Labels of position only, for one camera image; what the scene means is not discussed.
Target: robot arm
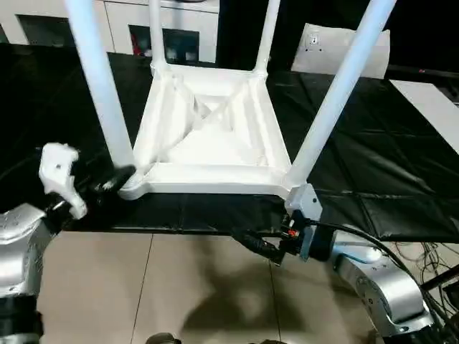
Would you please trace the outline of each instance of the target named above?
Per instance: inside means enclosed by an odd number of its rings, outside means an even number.
[[[410,273],[362,236],[317,226],[322,209],[311,185],[293,189],[285,208],[290,221],[279,248],[247,232],[235,231],[233,237],[277,265],[285,253],[331,265],[360,297],[386,343],[446,343],[434,328],[424,295]]]
[[[45,249],[63,227],[84,217],[88,209],[94,211],[135,171],[127,166],[87,180],[77,192],[70,175],[76,159],[77,152],[66,145],[46,145],[39,175],[47,202],[42,209],[22,204],[0,214],[0,343],[39,342],[43,326],[37,298]]]

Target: black cable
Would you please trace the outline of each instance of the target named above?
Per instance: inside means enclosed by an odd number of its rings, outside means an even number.
[[[446,248],[449,249],[451,252],[454,252],[454,253],[456,253],[456,254],[459,256],[459,252],[456,251],[455,249],[449,247],[447,244],[443,244],[443,243],[442,243],[442,246],[446,247]]]
[[[435,276],[438,276],[438,266],[440,264],[440,255],[437,252],[437,246],[433,244],[426,244],[422,243],[422,247],[424,248],[424,267],[422,268],[421,272],[421,282],[424,283],[424,272],[429,265],[432,265],[433,272]],[[430,263],[427,264],[427,256],[430,258]],[[443,294],[443,290],[441,286],[438,286],[438,294],[440,296],[441,306],[443,308],[443,312],[445,314],[448,313],[448,309],[446,308],[445,304],[445,296]]]
[[[380,242],[374,236],[372,236],[372,235],[370,235],[368,233],[365,233],[364,231],[362,231],[360,229],[354,229],[354,228],[351,228],[351,227],[342,226],[340,224],[327,224],[327,223],[324,223],[324,222],[319,222],[319,221],[314,221],[314,220],[309,220],[308,224],[309,225],[313,225],[313,226],[318,226],[318,227],[321,227],[321,228],[332,229],[334,231],[340,230],[340,231],[344,231],[346,233],[350,233],[350,234],[356,235],[358,237],[364,238],[368,242],[371,242],[372,244],[374,244],[376,247],[378,247],[384,253],[386,253],[387,256],[389,256],[395,262],[395,264],[397,264],[399,266],[400,269],[404,270],[417,283],[415,277],[413,276],[411,271],[408,270],[408,268],[402,262],[402,260],[391,249],[386,247],[382,242]],[[435,313],[439,317],[442,318],[442,320],[445,322],[445,324],[447,324],[450,327],[450,329],[455,333],[455,335],[459,338],[459,329],[450,320],[450,318],[443,312],[443,310],[440,308],[440,306],[435,304],[435,300],[432,297],[432,295],[430,295],[428,292],[425,292],[424,290],[422,290],[421,287],[420,287],[420,290],[421,290],[422,294],[424,295],[424,300],[425,300],[427,306],[432,311],[432,317],[433,317],[437,327],[439,329],[442,328],[440,322],[435,317]]]

